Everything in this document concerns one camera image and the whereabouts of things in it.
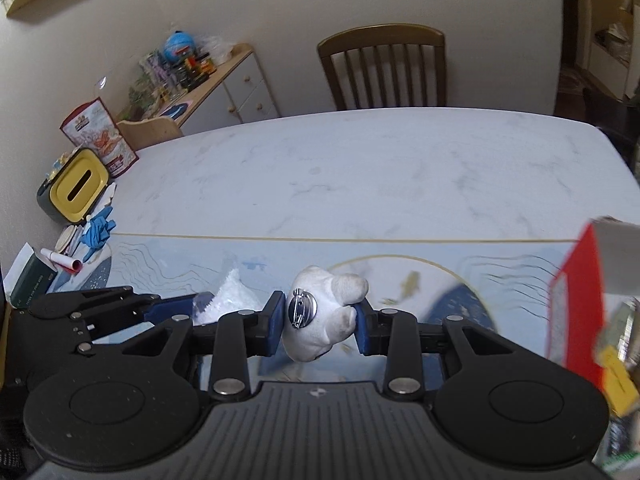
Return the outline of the blue rubber glove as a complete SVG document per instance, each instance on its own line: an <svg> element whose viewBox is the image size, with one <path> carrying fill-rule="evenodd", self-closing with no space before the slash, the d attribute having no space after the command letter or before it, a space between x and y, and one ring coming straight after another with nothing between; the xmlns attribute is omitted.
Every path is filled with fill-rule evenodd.
<svg viewBox="0 0 640 480"><path fill-rule="evenodd" d="M99 252L116 228L116 222L110 218L112 211L111 205L105 206L87 222L80 237L81 243L87 247L82 262L87 262L96 252Z"/></svg>

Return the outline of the blue globe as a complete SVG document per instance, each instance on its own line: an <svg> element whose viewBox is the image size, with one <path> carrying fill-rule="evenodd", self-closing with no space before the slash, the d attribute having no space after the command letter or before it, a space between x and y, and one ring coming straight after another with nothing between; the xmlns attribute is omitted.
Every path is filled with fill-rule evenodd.
<svg viewBox="0 0 640 480"><path fill-rule="evenodd" d="M163 55L169 63L175 64L179 61L183 51L194 52L195 50L193 37L182 30L176 30L166 39Z"/></svg>

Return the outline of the clear bag white granules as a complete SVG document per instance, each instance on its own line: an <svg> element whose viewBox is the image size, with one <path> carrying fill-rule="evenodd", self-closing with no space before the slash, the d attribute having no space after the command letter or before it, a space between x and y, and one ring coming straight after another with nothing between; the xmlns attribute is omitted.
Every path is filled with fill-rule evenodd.
<svg viewBox="0 0 640 480"><path fill-rule="evenodd" d="M232 269L216 292L199 292L192 301L192 320L196 326L213 324L224 315L238 311L260 311L262 304L255 293L240 279L240 271Z"/></svg>

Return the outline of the blue white snack pouch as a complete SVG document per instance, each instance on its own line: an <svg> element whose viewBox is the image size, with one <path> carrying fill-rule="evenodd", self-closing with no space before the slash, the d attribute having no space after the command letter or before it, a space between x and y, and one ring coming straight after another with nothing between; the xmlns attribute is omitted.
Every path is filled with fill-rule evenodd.
<svg viewBox="0 0 640 480"><path fill-rule="evenodd" d="M614 416L593 463L612 479L639 478L639 412Z"/></svg>

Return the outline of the white wall cabinet unit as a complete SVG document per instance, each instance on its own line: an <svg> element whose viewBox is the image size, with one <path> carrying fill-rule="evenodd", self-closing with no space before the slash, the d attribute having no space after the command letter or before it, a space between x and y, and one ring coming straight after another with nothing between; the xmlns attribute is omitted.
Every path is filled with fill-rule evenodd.
<svg viewBox="0 0 640 480"><path fill-rule="evenodd" d="M639 0L577 0L577 66L604 93L632 97L639 80Z"/></svg>

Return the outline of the brown wooden chair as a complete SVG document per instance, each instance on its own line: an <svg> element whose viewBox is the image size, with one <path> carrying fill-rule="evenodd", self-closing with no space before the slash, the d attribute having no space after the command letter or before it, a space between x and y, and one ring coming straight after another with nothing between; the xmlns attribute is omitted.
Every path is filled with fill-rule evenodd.
<svg viewBox="0 0 640 480"><path fill-rule="evenodd" d="M323 39L317 53L338 110L448 104L446 36L436 28L360 26Z"/></svg>

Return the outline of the red snack bag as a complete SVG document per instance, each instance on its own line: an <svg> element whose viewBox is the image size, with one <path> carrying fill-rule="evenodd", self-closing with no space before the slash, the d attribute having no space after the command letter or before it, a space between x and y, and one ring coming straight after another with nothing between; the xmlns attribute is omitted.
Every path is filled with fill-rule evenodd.
<svg viewBox="0 0 640 480"><path fill-rule="evenodd" d="M75 108L60 129L76 148L93 151L112 178L124 174L138 160L100 98Z"/></svg>

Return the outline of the light wooden child chair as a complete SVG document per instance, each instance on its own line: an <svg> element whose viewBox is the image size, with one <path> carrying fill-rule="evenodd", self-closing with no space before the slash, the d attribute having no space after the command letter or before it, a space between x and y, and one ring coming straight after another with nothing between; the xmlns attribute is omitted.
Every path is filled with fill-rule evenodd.
<svg viewBox="0 0 640 480"><path fill-rule="evenodd" d="M140 122L122 120L117 123L117 128L130 148L136 152L142 148L183 137L178 124L166 116L153 117Z"/></svg>

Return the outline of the silver foil snack packet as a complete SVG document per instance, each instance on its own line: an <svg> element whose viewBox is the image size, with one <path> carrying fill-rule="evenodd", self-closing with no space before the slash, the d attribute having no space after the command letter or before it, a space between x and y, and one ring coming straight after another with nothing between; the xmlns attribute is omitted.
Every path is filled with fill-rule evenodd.
<svg viewBox="0 0 640 480"><path fill-rule="evenodd" d="M604 365L605 351L614 356L627 370L639 364L639 299L630 297L622 301L608 318L596 339L594 358Z"/></svg>

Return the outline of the yellow green tissue box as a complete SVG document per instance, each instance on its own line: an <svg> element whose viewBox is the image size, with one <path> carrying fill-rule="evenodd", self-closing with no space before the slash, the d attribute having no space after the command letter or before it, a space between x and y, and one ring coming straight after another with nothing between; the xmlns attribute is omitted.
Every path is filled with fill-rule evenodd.
<svg viewBox="0 0 640 480"><path fill-rule="evenodd" d="M80 148L70 155L52 178L42 182L36 201L53 221L81 224L110 180L101 159L90 148Z"/></svg>

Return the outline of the red white cardboard box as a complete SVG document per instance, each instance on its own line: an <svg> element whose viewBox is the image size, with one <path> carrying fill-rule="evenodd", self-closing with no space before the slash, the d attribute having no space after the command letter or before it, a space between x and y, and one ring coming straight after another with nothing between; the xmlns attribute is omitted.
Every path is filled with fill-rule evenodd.
<svg viewBox="0 0 640 480"><path fill-rule="evenodd" d="M600 331L617 306L639 295L639 227L590 221L549 284L546 357L602 386Z"/></svg>

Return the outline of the dark green book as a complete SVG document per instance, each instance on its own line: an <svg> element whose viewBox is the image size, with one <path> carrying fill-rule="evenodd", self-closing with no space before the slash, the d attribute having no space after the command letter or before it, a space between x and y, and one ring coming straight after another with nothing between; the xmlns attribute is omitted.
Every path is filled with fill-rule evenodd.
<svg viewBox="0 0 640 480"><path fill-rule="evenodd" d="M44 295L58 275L28 243L25 243L3 279L4 291L15 309L26 309Z"/></svg>

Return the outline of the white sideboard cabinet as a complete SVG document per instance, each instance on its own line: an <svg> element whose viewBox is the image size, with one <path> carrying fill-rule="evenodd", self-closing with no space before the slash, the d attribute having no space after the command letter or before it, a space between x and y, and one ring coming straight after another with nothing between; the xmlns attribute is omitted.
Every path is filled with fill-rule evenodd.
<svg viewBox="0 0 640 480"><path fill-rule="evenodd" d="M280 117L276 101L254 49L236 44L229 61L185 94L176 105L186 104L177 118L185 136Z"/></svg>

